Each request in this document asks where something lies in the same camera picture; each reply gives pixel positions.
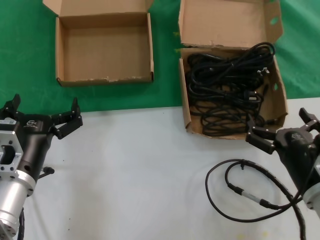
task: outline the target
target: green cloth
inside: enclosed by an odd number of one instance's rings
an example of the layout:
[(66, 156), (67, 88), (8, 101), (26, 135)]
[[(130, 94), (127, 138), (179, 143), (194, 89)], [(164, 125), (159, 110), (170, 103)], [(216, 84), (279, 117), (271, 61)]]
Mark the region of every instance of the green cloth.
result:
[[(19, 110), (52, 114), (78, 97), (83, 112), (181, 105), (179, 0), (150, 9), (154, 82), (63, 88), (55, 80), (55, 14), (42, 0), (0, 1), (0, 106), (21, 96)], [(285, 34), (276, 44), (287, 97), (320, 97), (320, 1), (282, 0)]]

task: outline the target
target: cardboard box flap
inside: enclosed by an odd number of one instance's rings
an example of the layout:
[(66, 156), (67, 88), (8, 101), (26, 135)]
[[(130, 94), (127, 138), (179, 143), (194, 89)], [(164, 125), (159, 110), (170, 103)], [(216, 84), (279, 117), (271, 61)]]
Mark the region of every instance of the cardboard box flap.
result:
[(283, 34), (278, 0), (181, 0), (182, 44), (251, 48)]
[(153, 0), (43, 0), (60, 17), (147, 13)]
[(51, 9), (55, 14), (60, 15), (62, 0), (43, 0), (43, 4)]

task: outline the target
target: cardboard box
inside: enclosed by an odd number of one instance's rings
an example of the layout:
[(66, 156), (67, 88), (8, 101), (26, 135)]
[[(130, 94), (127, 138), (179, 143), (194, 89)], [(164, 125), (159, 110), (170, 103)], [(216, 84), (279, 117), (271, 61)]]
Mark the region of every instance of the cardboard box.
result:
[[(198, 47), (181, 49), (179, 60), (184, 126), (187, 132), (203, 135), (200, 117), (191, 115), (189, 109), (185, 79), (185, 73), (190, 70), (188, 56), (210, 53), (232, 57), (261, 42), (275, 43), (283, 34), (280, 4), (277, 0), (181, 0), (179, 28), (182, 44)], [(268, 70), (270, 74), (264, 78), (264, 85), (268, 84), (269, 90), (260, 115), (265, 120), (276, 119), (276, 125), (270, 128), (279, 129), (283, 127), (288, 107), (276, 58)], [(218, 138), (245, 137), (245, 134), (237, 134)]]
[(63, 87), (152, 82), (152, 0), (43, 0), (55, 12)]

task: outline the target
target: silver metal cylinder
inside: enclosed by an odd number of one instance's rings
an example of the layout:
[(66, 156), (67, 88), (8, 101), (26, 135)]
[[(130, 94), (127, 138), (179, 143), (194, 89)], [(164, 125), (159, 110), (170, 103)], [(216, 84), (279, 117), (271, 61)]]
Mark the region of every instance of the silver metal cylinder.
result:
[(11, 237), (17, 234), (19, 228), (19, 216), (25, 204), (27, 196), (32, 195), (36, 187), (35, 180), (23, 171), (6, 175), (0, 178), (0, 232), (6, 231)]
[(303, 200), (306, 206), (311, 210), (315, 210), (320, 218), (320, 183), (310, 187), (304, 193)]

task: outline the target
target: coiled black cable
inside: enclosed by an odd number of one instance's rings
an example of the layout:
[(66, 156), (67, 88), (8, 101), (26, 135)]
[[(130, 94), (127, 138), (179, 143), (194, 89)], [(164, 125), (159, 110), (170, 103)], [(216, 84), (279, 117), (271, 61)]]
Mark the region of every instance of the coiled black cable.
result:
[(186, 74), (190, 113), (200, 117), (202, 133), (211, 137), (246, 132), (250, 114), (257, 126), (265, 125), (260, 116), (264, 95), (256, 90), (264, 85), (264, 75), (274, 62), (275, 47), (262, 42), (233, 58), (205, 53), (191, 54)]
[[(242, 169), (244, 169), (244, 166), (248, 166), (251, 168), (256, 169), (257, 171), (259, 171), (260, 173), (264, 174), (267, 178), (269, 178), (286, 196), (286, 198), (289, 200), (288, 204), (285, 205), (275, 205), (275, 204), (271, 204), (270, 202), (264, 200), (264, 199), (260, 199), (259, 204), (265, 208), (269, 208), (269, 209), (273, 209), (273, 210), (278, 210), (274, 213), (268, 214), (266, 216), (262, 216), (262, 217), (258, 217), (255, 219), (239, 219), (239, 218), (235, 218), (235, 217), (231, 217), (226, 215), (224, 212), (222, 212), (214, 203), (214, 201), (212, 200), (211, 196), (210, 196), (210, 192), (209, 192), (209, 187), (208, 187), (208, 180), (209, 180), (209, 176), (210, 174), (217, 169), (218, 167), (220, 167), (223, 164), (227, 164), (227, 163), (232, 163), (227, 170), (225, 171), (225, 182), (227, 184), (227, 186), (232, 189), (235, 193), (245, 196), (245, 191), (237, 186), (234, 186), (233, 184), (231, 184), (228, 180), (228, 174), (231, 168), (233, 168), (236, 165), (240, 165)], [(298, 192), (296, 193), (296, 195), (293, 197), (291, 195), (291, 193), (288, 191), (288, 189), (273, 175), (271, 174), (267, 169), (265, 169), (264, 167), (256, 164), (255, 162), (252, 161), (248, 161), (248, 160), (244, 160), (244, 159), (230, 159), (230, 160), (226, 160), (226, 161), (222, 161), (219, 164), (215, 165), (213, 168), (210, 169), (210, 171), (207, 173), (206, 177), (205, 177), (205, 191), (206, 194), (208, 196), (208, 199), (211, 203), (211, 205), (213, 206), (213, 208), (222, 216), (224, 216), (225, 218), (235, 221), (235, 222), (240, 222), (240, 223), (255, 223), (255, 222), (259, 222), (262, 220), (266, 220), (272, 217), (275, 217), (279, 214), (282, 214), (283, 212), (285, 212), (286, 210), (288, 210), (289, 208), (293, 207), (296, 218), (298, 220), (299, 223), (299, 227), (300, 227), (300, 239), (301, 240), (306, 240), (306, 224), (305, 224), (305, 220), (304, 217), (299, 209), (299, 207), (297, 206), (297, 203), (299, 203), (302, 198), (300, 197), (301, 193), (306, 190), (308, 181), (310, 180), (312, 173), (313, 173), (313, 167), (310, 170), (310, 173), (308, 175), (308, 177), (306, 178), (304, 185), (301, 187), (301, 189), (298, 190)]]

